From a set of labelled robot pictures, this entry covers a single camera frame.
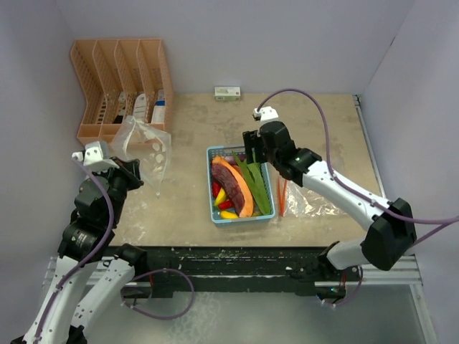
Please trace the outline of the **clear polka dot zip bag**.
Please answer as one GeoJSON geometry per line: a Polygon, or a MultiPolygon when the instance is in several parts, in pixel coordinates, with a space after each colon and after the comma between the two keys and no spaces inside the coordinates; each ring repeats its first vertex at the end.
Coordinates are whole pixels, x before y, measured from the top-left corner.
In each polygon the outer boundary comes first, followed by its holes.
{"type": "Polygon", "coordinates": [[[126,116],[110,143],[114,154],[124,161],[138,159],[140,175],[158,198],[161,183],[171,162],[171,134],[126,116]]]}

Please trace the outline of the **green leafy vegetable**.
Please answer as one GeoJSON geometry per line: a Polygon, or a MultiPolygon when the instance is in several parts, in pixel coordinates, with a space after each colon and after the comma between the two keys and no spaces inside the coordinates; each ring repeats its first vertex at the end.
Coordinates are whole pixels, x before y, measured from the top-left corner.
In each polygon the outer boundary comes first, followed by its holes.
{"type": "Polygon", "coordinates": [[[262,177],[261,165],[258,162],[248,163],[232,151],[236,164],[240,167],[242,175],[262,215],[271,212],[270,198],[266,191],[265,180],[262,177]]]}

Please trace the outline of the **orange purple papaya slice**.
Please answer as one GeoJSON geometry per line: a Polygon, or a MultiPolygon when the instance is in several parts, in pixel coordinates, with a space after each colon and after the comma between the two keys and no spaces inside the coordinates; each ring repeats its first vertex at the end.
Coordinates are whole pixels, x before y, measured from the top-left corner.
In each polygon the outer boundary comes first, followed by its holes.
{"type": "Polygon", "coordinates": [[[240,218],[251,217],[254,201],[245,179],[223,157],[215,156],[211,162],[211,175],[225,190],[240,218]]]}

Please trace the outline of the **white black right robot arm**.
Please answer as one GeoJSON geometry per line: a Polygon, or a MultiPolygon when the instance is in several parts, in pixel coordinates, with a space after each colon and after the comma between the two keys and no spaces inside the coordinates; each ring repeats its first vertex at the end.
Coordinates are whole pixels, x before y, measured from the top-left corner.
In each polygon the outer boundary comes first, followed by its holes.
{"type": "Polygon", "coordinates": [[[326,280],[336,280],[344,270],[361,264],[372,264],[388,271],[417,239],[411,222],[412,210],[403,199],[389,201],[348,182],[354,195],[339,185],[339,173],[332,173],[319,154],[298,148],[287,127],[272,121],[259,130],[242,134],[246,160],[270,163],[280,175],[298,186],[323,196],[355,220],[366,231],[363,239],[334,242],[319,256],[319,272],[326,280]]]}

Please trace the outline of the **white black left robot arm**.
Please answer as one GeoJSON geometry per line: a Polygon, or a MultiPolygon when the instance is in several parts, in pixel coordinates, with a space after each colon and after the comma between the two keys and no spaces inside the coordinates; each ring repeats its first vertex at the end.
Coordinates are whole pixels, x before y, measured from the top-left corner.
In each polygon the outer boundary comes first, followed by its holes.
{"type": "Polygon", "coordinates": [[[70,223],[62,233],[55,272],[42,306],[28,331],[14,343],[86,343],[97,319],[124,285],[148,271],[146,252],[130,244],[116,249],[103,276],[87,282],[114,237],[127,193],[143,185],[140,162],[108,158],[98,172],[81,158],[87,174],[75,197],[70,223]]]}

